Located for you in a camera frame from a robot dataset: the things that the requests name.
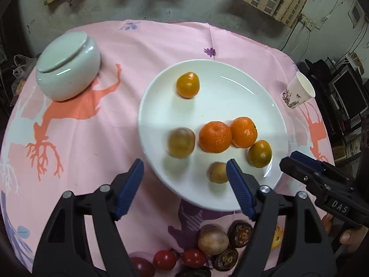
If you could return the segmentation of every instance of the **plate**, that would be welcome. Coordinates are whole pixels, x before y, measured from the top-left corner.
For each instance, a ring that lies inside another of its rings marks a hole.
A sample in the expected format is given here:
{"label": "plate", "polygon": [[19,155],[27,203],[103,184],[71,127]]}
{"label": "plate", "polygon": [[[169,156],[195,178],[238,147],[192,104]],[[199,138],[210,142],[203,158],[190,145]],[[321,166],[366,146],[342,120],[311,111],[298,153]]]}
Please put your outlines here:
{"label": "plate", "polygon": [[[194,72],[200,91],[193,99],[176,92],[177,79]],[[265,168],[254,168],[246,159],[247,149],[232,145],[223,153],[206,153],[198,143],[199,131],[210,121],[230,124],[237,117],[250,117],[258,139],[272,147],[273,157]],[[176,159],[167,153],[171,130],[187,127],[196,135],[192,154]],[[287,130],[283,117],[269,93],[241,70],[214,60],[189,60],[162,71],[146,89],[138,112],[140,142],[150,165],[161,181],[181,198],[215,211],[239,210],[229,182],[209,180],[209,166],[234,158],[243,172],[252,174],[263,185],[274,188],[281,176],[279,162],[288,153]]]}

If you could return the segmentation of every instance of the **jar lid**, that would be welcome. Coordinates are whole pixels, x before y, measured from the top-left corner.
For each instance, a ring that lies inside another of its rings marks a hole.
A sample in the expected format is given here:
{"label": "jar lid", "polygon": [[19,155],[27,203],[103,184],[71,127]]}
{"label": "jar lid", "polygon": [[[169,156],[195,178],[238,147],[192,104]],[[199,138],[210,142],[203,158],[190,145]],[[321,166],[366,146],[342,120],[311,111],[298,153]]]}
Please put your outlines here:
{"label": "jar lid", "polygon": [[84,31],[71,31],[51,42],[40,55],[37,70],[47,73],[74,58],[86,43],[88,35]]}

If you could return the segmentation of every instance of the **paper cup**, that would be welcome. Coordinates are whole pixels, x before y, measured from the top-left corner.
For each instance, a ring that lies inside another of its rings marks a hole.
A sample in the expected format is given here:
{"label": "paper cup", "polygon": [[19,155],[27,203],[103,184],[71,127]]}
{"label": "paper cup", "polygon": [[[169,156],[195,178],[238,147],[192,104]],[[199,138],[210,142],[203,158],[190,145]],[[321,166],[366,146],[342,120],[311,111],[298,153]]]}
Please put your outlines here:
{"label": "paper cup", "polygon": [[314,98],[315,90],[305,75],[297,72],[280,96],[288,108],[295,108]]}

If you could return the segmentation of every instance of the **wall socket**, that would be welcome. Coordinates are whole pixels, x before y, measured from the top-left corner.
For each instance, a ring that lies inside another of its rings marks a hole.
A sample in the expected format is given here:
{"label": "wall socket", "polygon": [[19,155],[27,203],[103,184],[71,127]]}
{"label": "wall socket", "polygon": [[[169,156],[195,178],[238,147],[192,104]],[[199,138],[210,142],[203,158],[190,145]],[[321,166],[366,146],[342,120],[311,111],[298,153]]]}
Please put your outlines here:
{"label": "wall socket", "polygon": [[312,31],[315,27],[316,21],[313,19],[309,19],[306,16],[302,16],[301,23],[306,26],[307,29]]}

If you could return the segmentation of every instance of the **bolt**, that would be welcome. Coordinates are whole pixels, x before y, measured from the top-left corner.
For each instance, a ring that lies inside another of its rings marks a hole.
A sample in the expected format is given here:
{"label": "bolt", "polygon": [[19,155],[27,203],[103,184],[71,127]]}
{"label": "bolt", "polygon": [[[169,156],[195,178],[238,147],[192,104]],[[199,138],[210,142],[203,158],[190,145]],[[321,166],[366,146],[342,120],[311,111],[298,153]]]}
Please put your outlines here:
{"label": "bolt", "polygon": [[64,199],[68,199],[71,197],[71,191],[67,190],[66,192],[63,193],[63,198]]}
{"label": "bolt", "polygon": [[307,193],[306,192],[298,192],[298,196],[301,198],[301,199],[306,199],[307,198]]}
{"label": "bolt", "polygon": [[100,191],[103,192],[103,193],[107,193],[108,191],[110,191],[110,185],[104,184],[104,185],[100,186]]}
{"label": "bolt", "polygon": [[262,193],[269,193],[271,191],[271,188],[267,185],[262,185],[259,190],[262,192]]}

